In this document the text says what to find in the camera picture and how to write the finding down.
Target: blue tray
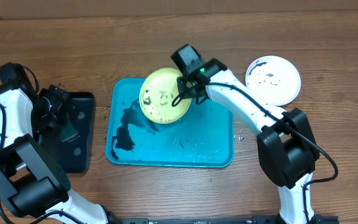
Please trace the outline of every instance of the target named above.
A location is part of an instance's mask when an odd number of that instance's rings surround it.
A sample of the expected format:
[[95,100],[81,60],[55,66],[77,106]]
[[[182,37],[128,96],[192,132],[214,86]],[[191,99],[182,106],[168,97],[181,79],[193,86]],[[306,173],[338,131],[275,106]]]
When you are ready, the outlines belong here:
[[195,100],[172,124],[156,124],[141,111],[144,78],[124,78],[112,93],[106,156],[114,164],[223,168],[234,158],[233,114]]

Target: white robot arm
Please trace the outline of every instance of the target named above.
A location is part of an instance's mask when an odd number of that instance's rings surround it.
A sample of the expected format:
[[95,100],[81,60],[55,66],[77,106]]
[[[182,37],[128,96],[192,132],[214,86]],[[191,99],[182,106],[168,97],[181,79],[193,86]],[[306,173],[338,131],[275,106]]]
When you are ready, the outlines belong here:
[[282,143],[280,136],[285,128],[255,103],[282,122],[291,123],[299,130],[304,128],[306,135],[314,141],[306,116],[299,110],[287,113],[283,108],[266,103],[244,86],[225,65],[216,59],[204,62],[190,45],[177,50],[171,58],[183,74],[177,80],[180,94],[172,105],[175,106],[178,99],[203,96],[229,109],[257,136],[260,165],[278,185],[282,221],[287,224],[306,223],[305,212],[311,220],[314,211],[310,205],[310,191],[306,191],[305,211],[302,188],[312,178],[318,152],[298,139]]
[[[2,202],[16,216],[38,217],[50,212],[64,212],[76,220],[61,214],[50,218],[63,223],[114,223],[116,219],[103,206],[93,204],[70,188],[70,181],[62,168],[32,139],[33,103],[45,99],[37,97],[22,66],[8,63],[1,67],[0,104],[5,111],[6,130],[4,151],[13,159],[1,164],[9,172],[0,173],[0,195]],[[2,108],[0,107],[0,142],[2,133]],[[18,183],[9,181],[17,170],[29,170]]]
[[[246,92],[276,118],[283,118],[282,113],[285,112],[283,108],[265,103],[261,98],[255,96],[255,94],[244,86],[229,69],[213,75],[210,82],[234,85]],[[207,85],[205,86],[205,89],[210,100],[229,109],[246,124],[255,136],[262,132],[264,126],[270,127],[276,123],[276,121],[266,116],[266,114],[256,107],[253,102],[238,91],[231,90],[229,87],[217,85]],[[313,174],[305,174],[296,182],[295,186],[290,189],[286,186],[278,187],[281,201],[280,216],[285,223],[306,223],[305,213],[303,211],[302,186],[307,181],[311,180],[312,175]],[[310,205],[310,191],[306,192],[306,200],[309,219],[311,219],[314,215],[314,211]]]

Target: black spot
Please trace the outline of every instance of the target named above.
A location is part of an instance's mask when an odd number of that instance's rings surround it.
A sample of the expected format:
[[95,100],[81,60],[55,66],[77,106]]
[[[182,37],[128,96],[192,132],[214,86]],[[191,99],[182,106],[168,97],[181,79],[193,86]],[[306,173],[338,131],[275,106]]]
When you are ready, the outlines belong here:
[[150,97],[147,97],[146,99],[143,100],[143,104],[144,105],[150,105],[152,104],[152,101],[150,100]]
[[151,133],[158,131],[154,123],[143,115],[139,106],[139,100],[133,101],[129,108],[124,109],[124,114],[121,117],[121,126],[117,128],[117,136],[112,137],[111,154],[113,157],[114,148],[132,151],[135,147],[135,143],[129,135],[128,124],[144,128]]
[[248,75],[251,75],[252,71],[254,71],[254,69],[258,66],[262,66],[265,65],[267,62],[262,62],[262,63],[258,63],[256,62],[256,65],[249,71]]

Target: black base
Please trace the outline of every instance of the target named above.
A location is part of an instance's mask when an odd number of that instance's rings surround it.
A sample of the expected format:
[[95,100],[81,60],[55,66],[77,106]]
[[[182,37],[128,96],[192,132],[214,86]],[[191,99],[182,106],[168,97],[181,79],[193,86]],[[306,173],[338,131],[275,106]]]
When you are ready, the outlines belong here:
[[89,167],[92,143],[95,100],[92,93],[71,92],[67,104],[69,129],[78,134],[62,141],[62,130],[53,129],[40,136],[39,144],[63,167],[67,173],[86,172]]
[[[126,218],[122,224],[285,224],[279,215],[262,215],[252,218],[230,219],[196,219],[196,220],[148,220],[146,218]],[[338,217],[322,217],[315,215],[312,224],[339,224]]]

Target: black bracket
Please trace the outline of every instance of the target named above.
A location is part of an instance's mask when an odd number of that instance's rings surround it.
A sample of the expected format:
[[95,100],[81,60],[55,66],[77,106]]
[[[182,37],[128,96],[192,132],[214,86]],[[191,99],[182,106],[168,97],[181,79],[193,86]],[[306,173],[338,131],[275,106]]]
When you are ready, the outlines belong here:
[[[66,172],[29,135],[17,138],[1,153],[0,194],[2,203],[17,217],[39,217],[48,208],[68,200],[71,189]],[[29,173],[9,180],[25,163]]]
[[[304,112],[295,108],[289,113],[283,113],[283,116],[283,122],[288,123],[310,141],[316,142]],[[297,180],[314,171],[319,152],[293,135],[282,142],[280,133],[291,134],[279,123],[262,128],[262,132],[257,136],[259,164],[274,184],[290,189],[295,186]]]
[[220,71],[227,70],[227,66],[216,58],[205,62],[197,50],[186,44],[178,49],[171,59],[182,73],[182,77],[177,78],[179,93],[185,92],[182,99],[208,97],[205,88],[199,90],[185,91],[189,86],[196,84],[208,84],[211,77]]

